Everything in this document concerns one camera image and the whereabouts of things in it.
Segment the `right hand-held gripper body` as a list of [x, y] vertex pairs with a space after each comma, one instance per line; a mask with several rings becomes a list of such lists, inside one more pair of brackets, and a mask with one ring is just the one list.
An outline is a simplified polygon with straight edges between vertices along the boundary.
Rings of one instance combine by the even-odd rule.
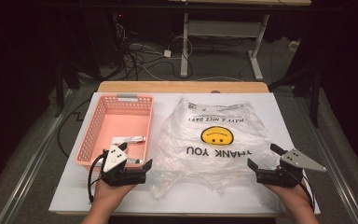
[[280, 156], [280, 163], [274, 170], [259, 168], [259, 171], [255, 172], [256, 182], [283, 188], [293, 188], [301, 183], [304, 169], [318, 172], [326, 171], [326, 168], [320, 163], [293, 148]]

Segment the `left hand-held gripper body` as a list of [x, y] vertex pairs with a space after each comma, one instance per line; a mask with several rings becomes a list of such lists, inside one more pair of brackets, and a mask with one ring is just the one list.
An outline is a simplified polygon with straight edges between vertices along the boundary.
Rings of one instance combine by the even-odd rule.
[[128, 155], [117, 146], [105, 151], [101, 179], [112, 187], [144, 184], [146, 172], [126, 167]]

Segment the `white ointment tube red print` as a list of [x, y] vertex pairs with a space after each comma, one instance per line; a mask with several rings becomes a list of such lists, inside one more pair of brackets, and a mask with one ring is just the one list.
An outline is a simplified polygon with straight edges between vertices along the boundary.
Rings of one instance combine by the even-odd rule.
[[117, 136], [112, 138], [113, 145], [120, 145], [123, 143], [137, 144], [143, 143], [146, 140], [144, 136]]

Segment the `pink perforated plastic basket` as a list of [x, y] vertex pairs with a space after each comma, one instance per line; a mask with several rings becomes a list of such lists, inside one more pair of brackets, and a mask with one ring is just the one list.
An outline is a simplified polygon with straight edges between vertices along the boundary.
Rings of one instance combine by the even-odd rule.
[[127, 163], [128, 168], [136, 169], [145, 164], [148, 135], [153, 116], [154, 97], [135, 93], [94, 93], [82, 132], [78, 136], [75, 162], [90, 168], [92, 162], [104, 149], [112, 145], [117, 136], [144, 136], [143, 143], [128, 144], [125, 150], [129, 158], [140, 159], [141, 164]]

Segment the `clear smiley plastic bag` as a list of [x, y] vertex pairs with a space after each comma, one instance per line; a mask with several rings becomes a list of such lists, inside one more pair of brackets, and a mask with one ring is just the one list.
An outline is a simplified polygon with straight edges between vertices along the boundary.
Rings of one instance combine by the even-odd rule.
[[227, 184], [252, 177], [248, 160], [273, 168], [278, 159], [270, 144], [250, 103], [202, 105], [183, 98], [161, 125], [147, 183], [156, 199], [184, 179], [221, 193]]

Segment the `person's left hand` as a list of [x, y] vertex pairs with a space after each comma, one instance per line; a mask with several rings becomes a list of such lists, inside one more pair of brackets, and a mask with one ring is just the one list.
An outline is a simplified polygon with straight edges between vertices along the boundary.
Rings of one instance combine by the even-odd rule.
[[115, 210], [133, 189], [134, 185], [112, 187], [100, 180], [95, 187], [92, 205]]

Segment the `person's right hand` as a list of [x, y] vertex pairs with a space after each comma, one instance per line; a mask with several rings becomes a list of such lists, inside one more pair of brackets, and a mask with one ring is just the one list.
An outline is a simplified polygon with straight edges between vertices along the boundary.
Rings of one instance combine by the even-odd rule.
[[275, 193], [287, 209], [299, 207], [310, 208], [310, 199], [300, 186], [295, 186], [290, 189], [265, 184], [265, 187]]

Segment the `white board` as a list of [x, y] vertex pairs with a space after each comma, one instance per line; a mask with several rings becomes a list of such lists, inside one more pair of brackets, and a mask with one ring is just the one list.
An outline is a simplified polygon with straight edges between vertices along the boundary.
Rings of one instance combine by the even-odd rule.
[[[156, 93], [148, 143], [148, 156], [155, 157], [158, 130], [179, 103], [186, 98], [192, 103], [233, 105], [248, 102], [255, 109], [280, 147], [294, 147], [272, 93]], [[60, 215], [83, 215], [90, 209], [87, 193], [88, 171], [75, 163], [76, 151], [87, 128], [83, 126], [76, 139], [70, 159], [52, 198], [49, 211]], [[185, 179], [174, 184], [161, 199], [150, 193], [149, 183], [135, 187], [116, 210], [118, 216], [178, 216], [178, 217], [282, 217], [283, 206], [273, 193], [255, 182], [253, 176], [238, 178], [219, 194], [207, 186]]]

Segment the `black stand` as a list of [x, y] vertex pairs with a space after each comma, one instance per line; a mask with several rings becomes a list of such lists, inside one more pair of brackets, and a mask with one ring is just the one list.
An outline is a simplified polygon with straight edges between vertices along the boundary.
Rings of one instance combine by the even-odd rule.
[[57, 118], [62, 113], [64, 108], [64, 86], [67, 86], [70, 90], [78, 90], [80, 88], [80, 81], [72, 62], [65, 61], [64, 59], [59, 59], [56, 62], [55, 77], [57, 101], [55, 117]]
[[270, 91], [285, 85], [294, 85], [295, 97], [310, 98], [310, 120], [315, 128], [319, 127], [318, 107], [321, 84], [321, 67], [318, 63], [309, 63], [299, 70], [289, 73], [285, 77], [268, 85]]

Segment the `wooden table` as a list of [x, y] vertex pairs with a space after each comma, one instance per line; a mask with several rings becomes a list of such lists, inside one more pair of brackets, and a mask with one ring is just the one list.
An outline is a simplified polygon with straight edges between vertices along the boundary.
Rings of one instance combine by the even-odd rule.
[[227, 81], [104, 81], [98, 92], [267, 93], [263, 82]]

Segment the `dark computer tower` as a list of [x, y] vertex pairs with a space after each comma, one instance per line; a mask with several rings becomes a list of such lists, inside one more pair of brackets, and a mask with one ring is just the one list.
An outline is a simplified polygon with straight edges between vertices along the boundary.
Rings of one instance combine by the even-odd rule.
[[118, 14], [113, 11], [105, 13], [109, 32], [109, 53], [112, 63], [117, 66], [124, 64], [125, 30], [119, 23]]

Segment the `metal floor rail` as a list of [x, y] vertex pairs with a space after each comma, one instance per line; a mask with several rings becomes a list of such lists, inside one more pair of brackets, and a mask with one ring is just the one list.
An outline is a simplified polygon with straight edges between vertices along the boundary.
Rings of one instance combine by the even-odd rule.
[[316, 123], [310, 118], [310, 101], [303, 98], [296, 101], [317, 142], [316, 150], [327, 168], [328, 183], [333, 185], [330, 194], [337, 195], [330, 200], [319, 194], [324, 205], [323, 217], [331, 217], [339, 223], [358, 224], [358, 157], [324, 96], [320, 97]]
[[40, 170], [42, 162], [46, 158], [48, 147], [55, 133], [58, 131], [59, 126], [62, 124], [64, 115], [67, 112], [67, 107], [74, 101], [76, 94], [77, 91], [68, 90], [63, 96], [63, 101], [67, 103], [67, 105], [53, 109], [53, 114], [48, 117], [46, 127], [42, 128], [43, 138], [40, 144], [37, 146], [32, 157], [27, 160], [27, 166], [24, 168], [17, 185], [0, 213], [0, 224], [13, 223], [29, 189], [34, 183], [34, 179]]

